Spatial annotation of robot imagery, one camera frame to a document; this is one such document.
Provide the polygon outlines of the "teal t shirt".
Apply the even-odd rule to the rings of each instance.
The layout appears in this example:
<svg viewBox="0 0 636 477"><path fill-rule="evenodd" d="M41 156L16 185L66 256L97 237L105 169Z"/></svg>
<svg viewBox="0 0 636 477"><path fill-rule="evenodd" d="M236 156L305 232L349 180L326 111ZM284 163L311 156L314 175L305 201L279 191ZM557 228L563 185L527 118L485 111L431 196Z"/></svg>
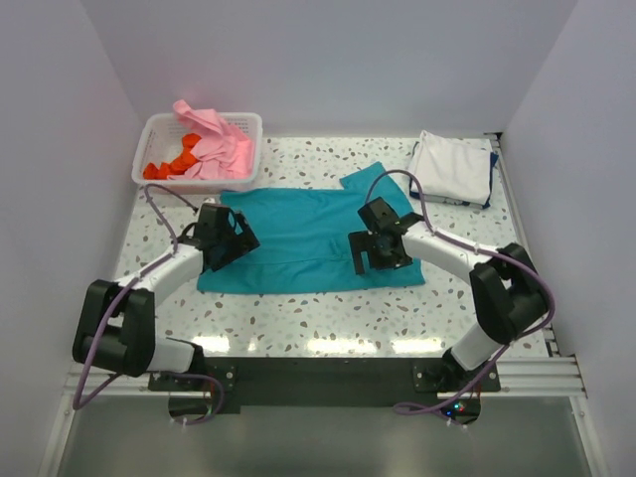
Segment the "teal t shirt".
<svg viewBox="0 0 636 477"><path fill-rule="evenodd" d="M223 204L245 215L260 245L218 271L202 273L201 292L300 294L398 288L423 284L419 262L397 270L357 274L348 235L364 229L358 215L368 196L399 215L412 206L376 162L344 176L338 189L260 188L224 192Z"/></svg>

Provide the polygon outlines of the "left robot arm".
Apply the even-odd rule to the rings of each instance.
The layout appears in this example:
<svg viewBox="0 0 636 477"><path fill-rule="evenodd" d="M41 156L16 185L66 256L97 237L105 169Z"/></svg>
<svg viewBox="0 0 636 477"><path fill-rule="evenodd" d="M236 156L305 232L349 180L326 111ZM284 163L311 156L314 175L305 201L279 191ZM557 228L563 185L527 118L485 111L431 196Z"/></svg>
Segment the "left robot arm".
<svg viewBox="0 0 636 477"><path fill-rule="evenodd" d="M184 390L205 380L199 345L160 338L156 308L186 282L216 272L259 247L244 214L212 202L197 220L144 268L87 289L73 343L73 359L128 377L168 372Z"/></svg>

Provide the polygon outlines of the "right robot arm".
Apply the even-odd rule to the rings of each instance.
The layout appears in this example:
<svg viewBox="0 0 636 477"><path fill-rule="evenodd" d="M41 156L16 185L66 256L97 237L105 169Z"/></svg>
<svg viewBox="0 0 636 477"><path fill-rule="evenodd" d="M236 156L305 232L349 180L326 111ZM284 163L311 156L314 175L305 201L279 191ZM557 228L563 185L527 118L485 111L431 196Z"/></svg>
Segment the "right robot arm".
<svg viewBox="0 0 636 477"><path fill-rule="evenodd" d="M419 260L471 288L476 324L440 359L414 372L418 386L438 392L466 390L492 356L555 312L552 293L517 243L481 245L438 229L415 212L401 217L382 198L366 203L358 215L366 229L349 234L357 274L364 274L366 266L397 270Z"/></svg>

